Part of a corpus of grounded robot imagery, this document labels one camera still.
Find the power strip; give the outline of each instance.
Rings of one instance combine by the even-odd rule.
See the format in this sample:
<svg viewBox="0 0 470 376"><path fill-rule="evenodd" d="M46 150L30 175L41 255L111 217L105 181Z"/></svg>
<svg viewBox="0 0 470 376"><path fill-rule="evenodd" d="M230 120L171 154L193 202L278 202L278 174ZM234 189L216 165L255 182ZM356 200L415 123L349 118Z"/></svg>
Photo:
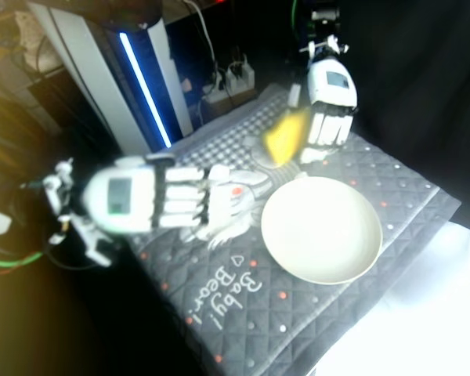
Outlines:
<svg viewBox="0 0 470 376"><path fill-rule="evenodd" d="M215 87L212 88L212 85L203 87L204 100L209 104L213 104L252 90L255 87L255 72L249 63L242 63L241 76L241 78L237 77L228 69L226 73L226 88L220 89L219 86L222 82L222 75L217 73Z"/></svg>

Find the white cable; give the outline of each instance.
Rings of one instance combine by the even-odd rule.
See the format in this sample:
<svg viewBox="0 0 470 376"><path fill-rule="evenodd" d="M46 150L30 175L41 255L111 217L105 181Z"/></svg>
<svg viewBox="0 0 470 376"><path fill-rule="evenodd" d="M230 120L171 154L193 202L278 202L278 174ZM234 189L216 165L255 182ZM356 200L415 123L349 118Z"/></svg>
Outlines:
<svg viewBox="0 0 470 376"><path fill-rule="evenodd" d="M197 4L195 4L195 2L192 2L191 0L183 0L186 4L190 4L191 6L193 6L195 8L195 10L197 11L198 13L198 17L201 19L201 23L202 23L202 28L204 29L204 34L205 34L205 37L207 39L207 43L209 44L209 48L211 49L211 58L212 58L212 62L214 64L216 64L216 58L215 58L215 55L214 55L214 49L212 48L212 43L211 43L211 39L209 38L209 33L207 32L207 27L205 26L205 21L204 21L204 16L202 15L202 11L201 9L198 7Z"/></svg>

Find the yellow object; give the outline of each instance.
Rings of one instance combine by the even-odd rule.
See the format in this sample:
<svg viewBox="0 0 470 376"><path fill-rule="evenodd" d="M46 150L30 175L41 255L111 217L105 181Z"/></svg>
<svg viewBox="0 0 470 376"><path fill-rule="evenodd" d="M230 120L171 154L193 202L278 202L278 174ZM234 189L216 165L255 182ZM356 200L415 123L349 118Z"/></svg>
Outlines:
<svg viewBox="0 0 470 376"><path fill-rule="evenodd" d="M263 135L263 143L278 165L288 163L303 147L309 130L310 110L285 114Z"/></svg>

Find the blue led light strip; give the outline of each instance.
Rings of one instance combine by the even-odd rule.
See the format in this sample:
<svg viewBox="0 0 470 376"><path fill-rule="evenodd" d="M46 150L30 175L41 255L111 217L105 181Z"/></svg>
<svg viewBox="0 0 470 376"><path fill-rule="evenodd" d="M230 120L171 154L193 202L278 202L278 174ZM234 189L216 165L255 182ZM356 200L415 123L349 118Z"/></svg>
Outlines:
<svg viewBox="0 0 470 376"><path fill-rule="evenodd" d="M151 114L154 116L155 122L157 123L158 130L160 131L162 139L164 140L164 144L166 147L171 147L171 140L169 139L169 136L165 131L164 123L162 123L162 119L160 118L160 114L158 113L157 106L155 106L154 99L151 97L150 90L148 89L148 85L146 84L146 81L144 79L143 72L139 67L136 55L134 55L134 51L132 50L132 46L128 40L127 34L120 33L119 35L122 45L124 46L125 52L127 53L128 60L131 62L134 74L138 79L139 86L141 87L146 102L148 103L148 107L150 108Z"/></svg>

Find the checkered pattern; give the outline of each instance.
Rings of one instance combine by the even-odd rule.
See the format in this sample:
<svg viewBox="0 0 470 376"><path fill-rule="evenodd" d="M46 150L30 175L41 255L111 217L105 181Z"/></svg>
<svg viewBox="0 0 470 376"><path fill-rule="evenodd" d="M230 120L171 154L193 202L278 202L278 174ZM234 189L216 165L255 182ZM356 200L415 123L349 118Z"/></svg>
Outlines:
<svg viewBox="0 0 470 376"><path fill-rule="evenodd" d="M286 183L299 172L296 164L265 169L253 159L254 150L244 145L246 136L260 136L274 123L286 98L285 92L275 95L264 108L185 154L180 164L256 168L270 176L275 188ZM229 376L306 374L376 304L459 205L357 135L349 137L343 151L303 169L355 187L381 220L383 253L368 273L351 284L321 286L293 277L272 259L261 230L254 227L215 251L200 241L184 244L177 230L133 239L132 247L145 270ZM235 264L232 257L243 262ZM193 308L199 290L221 266L237 277L250 272L262 288L237 294L243 309L231 306L224 316L217 316L216 323L210 301L197 312ZM220 286L218 291L226 296L230 288Z"/></svg>

